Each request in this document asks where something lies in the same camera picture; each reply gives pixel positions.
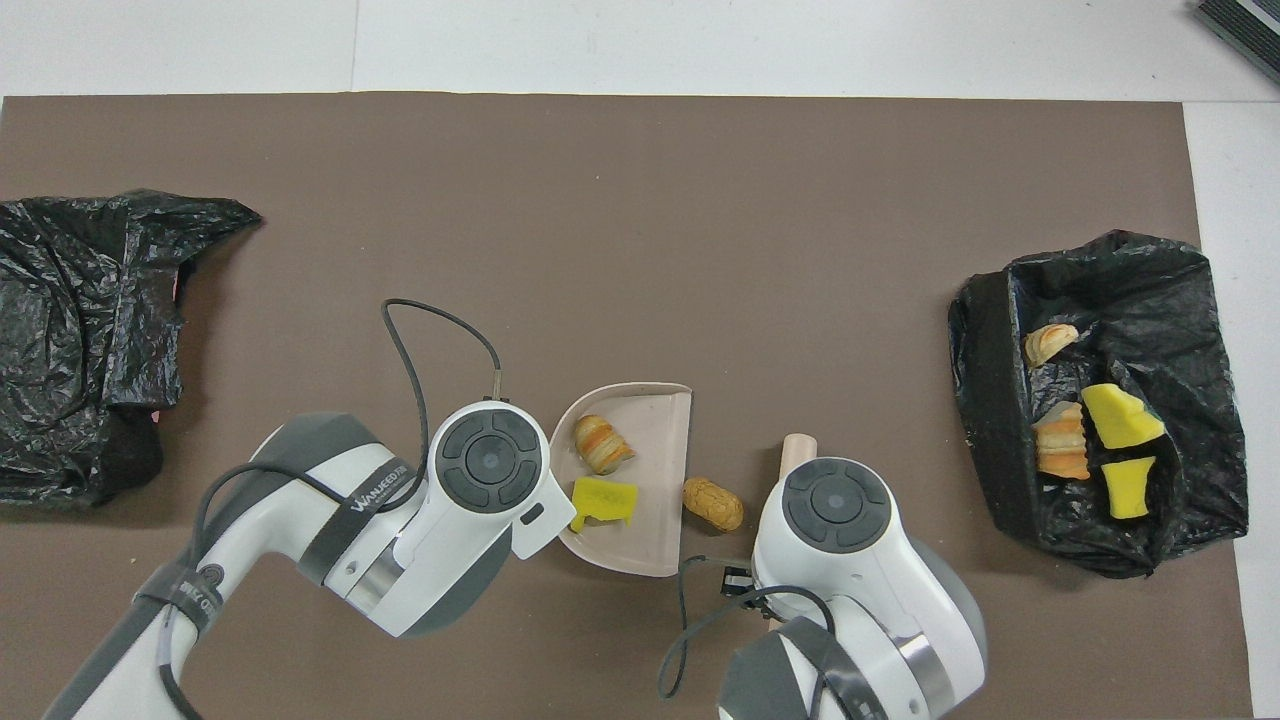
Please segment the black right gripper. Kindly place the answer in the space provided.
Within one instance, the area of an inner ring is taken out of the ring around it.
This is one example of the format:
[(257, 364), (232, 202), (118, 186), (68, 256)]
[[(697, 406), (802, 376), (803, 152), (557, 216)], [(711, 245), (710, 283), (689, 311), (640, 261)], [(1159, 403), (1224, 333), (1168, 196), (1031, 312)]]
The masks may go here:
[(724, 566), (722, 570), (722, 596), (728, 600), (740, 600), (746, 596), (748, 600), (742, 602), (745, 609), (771, 611), (771, 601), (765, 592), (768, 588), (771, 585), (762, 585), (756, 582), (749, 568)]

